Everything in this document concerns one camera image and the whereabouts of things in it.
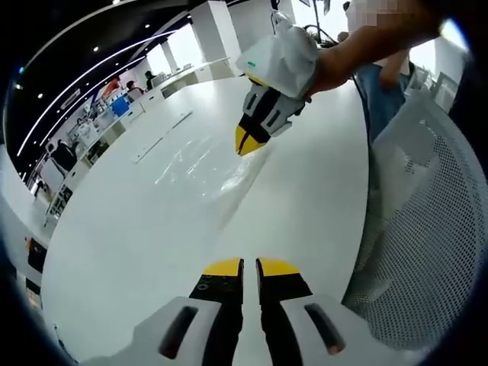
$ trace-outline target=white desk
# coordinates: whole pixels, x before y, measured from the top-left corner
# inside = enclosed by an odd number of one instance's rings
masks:
[[[342,299],[368,192],[355,87],[315,96],[268,151],[243,159],[234,152],[235,127],[249,88],[234,78],[178,91],[122,135],[72,196],[47,253],[42,298],[46,325],[59,325],[79,361],[128,345],[136,324],[190,294],[220,258],[246,261],[234,364],[269,364],[257,256],[297,265],[313,292]],[[189,108],[144,159],[131,161]]]

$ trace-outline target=blue jeans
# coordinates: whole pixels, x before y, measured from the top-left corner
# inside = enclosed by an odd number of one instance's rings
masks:
[[[398,86],[385,89],[380,84],[381,70],[381,66],[371,64],[362,66],[357,71],[358,86],[366,102],[363,108],[367,108],[369,113],[371,142],[383,131],[405,102],[403,93],[409,83],[409,77],[400,74]]]

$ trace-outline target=ceiling light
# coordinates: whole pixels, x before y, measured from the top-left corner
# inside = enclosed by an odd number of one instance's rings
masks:
[[[142,59],[144,59],[144,58],[145,58],[145,56],[142,56],[142,57],[140,57],[140,58],[138,58],[138,59],[135,59],[134,61],[132,61],[132,62],[130,62],[130,63],[128,63],[128,64],[126,64],[126,66],[130,66],[130,65],[132,65],[133,63],[138,63],[140,60],[142,60]],[[69,111],[71,111],[71,110],[72,110],[72,109],[73,109],[73,108],[74,108],[74,107],[75,107],[75,106],[78,104],[78,102],[79,102],[79,101],[81,101],[81,100],[82,100],[84,97],[86,97],[88,94],[90,94],[91,92],[93,92],[93,91],[94,91],[94,90],[95,90],[95,89],[96,89],[98,86],[100,86],[100,85],[101,85],[101,84],[104,82],[104,80],[109,79],[109,78],[111,78],[112,76],[114,76],[114,75],[118,74],[120,71],[122,71],[122,70],[124,69],[124,67],[121,67],[121,68],[120,68],[120,69],[118,69],[116,72],[112,72],[112,73],[111,73],[109,76],[107,76],[105,79],[101,80],[101,81],[100,81],[98,84],[95,84],[94,86],[92,86],[92,87],[91,87],[91,89],[90,89],[90,90],[88,90],[88,91],[87,91],[87,92],[86,92],[86,93],[85,93],[85,94],[84,94],[82,97],[80,97],[80,98],[79,98],[77,101],[74,101],[74,102],[71,104],[71,106],[70,106],[68,109],[66,109],[66,111],[65,111],[65,112],[64,112],[64,114],[63,114],[63,115],[62,115],[62,116],[59,118],[59,120],[58,120],[58,121],[57,121],[57,122],[56,122],[56,123],[55,123],[55,124],[54,124],[54,125],[51,127],[51,129],[49,130],[49,132],[47,133],[47,135],[46,135],[46,136],[43,138],[43,140],[40,142],[40,146],[42,146],[42,145],[43,145],[43,144],[46,142],[47,137],[49,137],[49,135],[51,134],[51,132],[53,132],[53,130],[56,128],[56,126],[59,124],[59,122],[61,122],[61,120],[63,120],[63,117],[65,117],[65,116],[66,116],[66,115],[69,113]]]
[[[71,84],[69,84],[68,86],[66,86],[66,88],[64,88],[63,91],[61,91],[61,93],[54,98],[53,101],[51,101],[51,104],[49,104],[46,108],[46,110],[37,118],[36,120],[36,123],[30,128],[29,130],[29,133],[27,134],[27,136],[25,137],[24,139],[24,142],[22,143],[21,147],[19,148],[19,150],[17,151],[17,156],[20,156],[21,153],[22,153],[22,150],[24,149],[25,147],[25,144],[27,143],[27,140],[29,140],[29,138],[31,137],[32,133],[34,132],[35,128],[37,127],[37,125],[39,124],[40,120],[42,120],[44,118],[44,116],[46,115],[46,113],[49,111],[49,109],[51,109],[54,104],[59,100],[61,99],[61,97],[67,93],[68,90],[70,90],[70,88],[72,86],[74,86],[77,82],[79,82],[81,79],[83,79],[85,76],[87,76],[87,74],[89,74],[90,72],[92,72],[93,70],[95,70],[97,67],[99,67],[100,65],[106,63],[109,59],[113,59],[115,56],[117,55],[120,55],[121,53],[124,53],[128,50],[130,50],[131,48],[135,47],[135,46],[139,46],[140,44],[142,43],[145,43],[147,42],[148,40],[155,40],[156,38],[158,37],[163,37],[163,36],[166,36],[168,34],[173,34],[174,32],[176,32],[176,30],[171,30],[169,32],[165,32],[165,33],[161,33],[161,34],[157,34],[155,36],[151,36],[151,37],[148,37],[144,40],[140,40],[134,44],[131,44],[130,46],[127,46],[125,48],[123,48],[122,50],[118,50],[116,53],[114,53],[113,55],[110,55],[109,57],[107,57],[106,59],[103,59],[102,61],[100,61],[99,63],[97,63],[96,65],[92,66],[90,69],[88,69],[87,71],[85,71],[83,74],[81,74],[75,81],[73,81]]]

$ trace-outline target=ceiling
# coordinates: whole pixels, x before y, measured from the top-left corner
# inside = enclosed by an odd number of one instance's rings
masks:
[[[39,142],[59,119],[60,114],[56,113],[59,106],[76,89],[80,88],[84,94],[91,85],[128,63],[139,47],[110,59],[87,74],[67,90],[39,120],[42,113],[68,85],[98,62],[124,47],[151,37],[175,16],[202,2],[203,0],[125,0],[112,5],[112,0],[48,0],[24,4],[29,11],[20,12],[18,9],[18,14],[22,16],[18,24],[19,33],[15,39],[15,47],[12,47],[15,55],[10,60],[10,79],[21,85],[22,89],[10,89],[7,114],[4,114],[4,139],[17,170],[29,175],[29,165],[34,166],[35,160],[43,153],[44,146],[39,147]],[[33,59],[41,47],[59,32],[94,11],[100,12],[66,31]],[[179,29],[188,22],[187,17],[182,16],[180,21],[166,31]],[[163,41],[165,37],[157,38],[153,45]],[[26,67],[19,73],[21,66]],[[17,156],[18,150],[37,120],[39,124],[21,154]]]

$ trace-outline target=white table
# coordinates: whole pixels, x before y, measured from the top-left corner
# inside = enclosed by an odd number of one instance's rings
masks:
[[[342,299],[368,192],[355,87],[314,96],[289,131],[243,159],[235,154],[235,127],[249,88],[247,79],[232,78],[178,91],[122,135],[72,196],[47,253],[42,299],[48,328],[59,325],[79,361],[128,345],[136,324],[189,295],[220,258],[246,261],[234,364],[270,364],[257,256],[297,265],[313,292]]]

